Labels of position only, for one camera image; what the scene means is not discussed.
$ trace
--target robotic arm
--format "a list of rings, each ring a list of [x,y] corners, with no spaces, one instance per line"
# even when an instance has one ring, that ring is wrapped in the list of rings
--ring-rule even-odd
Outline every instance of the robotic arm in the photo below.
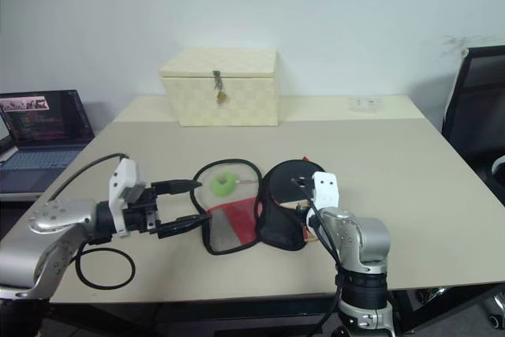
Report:
[[[24,229],[7,234],[0,243],[2,335],[37,334],[48,299],[84,244],[103,244],[134,230],[165,238],[206,223],[209,215],[161,223],[156,205],[158,195],[184,193],[200,185],[174,180],[146,189],[137,163],[124,158],[110,178],[108,201],[52,200],[32,211]]]
[[[337,285],[342,327],[334,336],[395,337],[393,312],[387,301],[387,254],[391,236],[378,219],[358,218],[339,208],[339,190],[333,174],[316,172],[314,201],[306,217],[309,230],[320,236],[331,250],[329,238],[339,258]],[[324,233],[322,223],[330,236]]]
[[[340,210],[333,174],[317,172],[313,180],[316,210],[307,213],[306,223],[328,250],[335,247],[339,261],[338,309],[344,326],[334,335],[395,337],[392,307],[387,301],[387,254],[391,244],[387,228],[378,219],[357,218]],[[47,304],[83,244],[103,244],[114,235],[125,237],[134,230],[165,238],[206,223],[209,215],[161,223],[156,205],[158,195],[184,193],[200,185],[176,180],[155,182],[146,189],[137,164],[124,158],[110,178],[108,201],[52,200],[33,211],[24,229],[8,234],[0,244],[2,332],[36,334],[45,308],[33,308],[27,301],[42,299],[41,304]],[[19,319],[17,309],[22,313]]]

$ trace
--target red fabric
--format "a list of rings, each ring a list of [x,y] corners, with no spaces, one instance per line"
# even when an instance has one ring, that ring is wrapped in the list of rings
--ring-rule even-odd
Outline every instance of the red fabric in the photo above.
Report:
[[[230,221],[238,240],[242,245],[248,244],[256,240],[256,220],[254,218],[254,201],[255,197],[249,199],[234,201],[231,203],[221,204],[213,208],[209,208],[207,213],[222,209]],[[261,204],[258,205],[258,210],[261,213]]]

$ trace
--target laptop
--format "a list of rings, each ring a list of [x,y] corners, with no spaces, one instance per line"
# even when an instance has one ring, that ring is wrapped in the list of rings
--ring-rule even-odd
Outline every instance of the laptop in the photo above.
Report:
[[[95,137],[76,90],[0,94],[17,152],[0,166],[0,193],[42,193]]]

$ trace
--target white wall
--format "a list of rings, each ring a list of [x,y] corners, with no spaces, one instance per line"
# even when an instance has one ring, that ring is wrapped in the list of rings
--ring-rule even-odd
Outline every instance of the white wall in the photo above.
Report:
[[[282,92],[411,94],[435,122],[505,0],[2,0],[2,91],[77,88],[100,127],[186,46],[276,47]]]

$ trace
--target power outlet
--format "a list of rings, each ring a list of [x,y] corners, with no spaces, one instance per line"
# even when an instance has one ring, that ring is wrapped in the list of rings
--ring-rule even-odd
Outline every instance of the power outlet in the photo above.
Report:
[[[380,98],[352,97],[349,99],[349,109],[355,112],[378,112],[382,108]]]

